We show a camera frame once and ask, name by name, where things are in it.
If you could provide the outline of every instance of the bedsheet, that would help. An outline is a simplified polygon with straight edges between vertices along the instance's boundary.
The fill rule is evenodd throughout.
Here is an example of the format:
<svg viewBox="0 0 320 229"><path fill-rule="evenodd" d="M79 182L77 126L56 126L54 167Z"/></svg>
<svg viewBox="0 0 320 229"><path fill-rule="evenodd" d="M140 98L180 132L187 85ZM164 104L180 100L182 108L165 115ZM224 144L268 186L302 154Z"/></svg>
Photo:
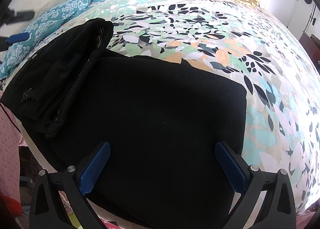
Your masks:
<svg viewBox="0 0 320 229"><path fill-rule="evenodd" d="M59 34L95 17L114 22L111 50L186 60L242 84L247 89L242 157L263 171L288 172L297 213L320 197L320 77L275 17L233 0L106 0L46 38L24 62ZM201 103L186 100L195 107ZM262 193L253 216L263 198Z"/></svg>

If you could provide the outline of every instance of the leaf-patterned bedsheet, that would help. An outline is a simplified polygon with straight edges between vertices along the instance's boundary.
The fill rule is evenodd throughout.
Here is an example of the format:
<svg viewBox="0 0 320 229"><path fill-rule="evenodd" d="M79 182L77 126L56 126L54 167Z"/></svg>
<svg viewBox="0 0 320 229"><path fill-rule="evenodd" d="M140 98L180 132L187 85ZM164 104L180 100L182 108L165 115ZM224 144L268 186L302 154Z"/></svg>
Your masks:
<svg viewBox="0 0 320 229"><path fill-rule="evenodd" d="M245 161L269 172L287 170L297 212L320 197L320 78L276 18L232 0L106 0L62 26L29 56L95 17L114 22L111 50L186 60L241 83L247 89Z"/></svg>

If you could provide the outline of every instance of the embroidered logo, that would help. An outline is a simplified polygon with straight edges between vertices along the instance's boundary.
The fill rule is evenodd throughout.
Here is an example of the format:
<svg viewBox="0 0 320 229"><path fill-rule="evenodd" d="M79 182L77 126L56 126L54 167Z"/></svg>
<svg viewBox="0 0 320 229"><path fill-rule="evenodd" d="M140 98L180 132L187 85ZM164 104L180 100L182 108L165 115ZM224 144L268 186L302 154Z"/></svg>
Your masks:
<svg viewBox="0 0 320 229"><path fill-rule="evenodd" d="M23 102L24 100L26 100L28 98L28 94L29 92L31 91L31 88L29 90L25 90L22 94L22 101Z"/></svg>

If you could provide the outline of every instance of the bed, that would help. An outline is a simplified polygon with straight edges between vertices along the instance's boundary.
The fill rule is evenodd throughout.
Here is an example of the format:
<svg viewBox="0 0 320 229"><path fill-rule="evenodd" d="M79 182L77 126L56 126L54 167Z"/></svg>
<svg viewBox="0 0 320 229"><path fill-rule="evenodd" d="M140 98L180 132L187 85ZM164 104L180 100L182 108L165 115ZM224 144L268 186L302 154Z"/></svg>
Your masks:
<svg viewBox="0 0 320 229"><path fill-rule="evenodd" d="M104 0L30 51L3 88L37 50L97 17L114 23L108 46L113 51L177 64L185 60L242 84L247 90L242 157L263 171L283 168L288 172L297 213L319 199L319 74L294 36L259 7L234 0ZM198 103L186 100L194 106ZM31 139L25 137L36 152ZM263 198L262 193L253 220Z"/></svg>

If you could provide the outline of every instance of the pink polka dot fabric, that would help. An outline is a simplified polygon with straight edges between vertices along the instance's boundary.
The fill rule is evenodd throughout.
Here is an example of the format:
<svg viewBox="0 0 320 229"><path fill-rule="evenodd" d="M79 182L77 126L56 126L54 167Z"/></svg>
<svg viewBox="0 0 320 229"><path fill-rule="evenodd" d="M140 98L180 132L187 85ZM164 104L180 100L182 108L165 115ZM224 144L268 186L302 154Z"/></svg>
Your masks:
<svg viewBox="0 0 320 229"><path fill-rule="evenodd" d="M6 107L4 109L15 125L17 125L12 112ZM17 200L20 203L19 143L24 143L22 135L11 123L2 108L0 108L0 194Z"/></svg>

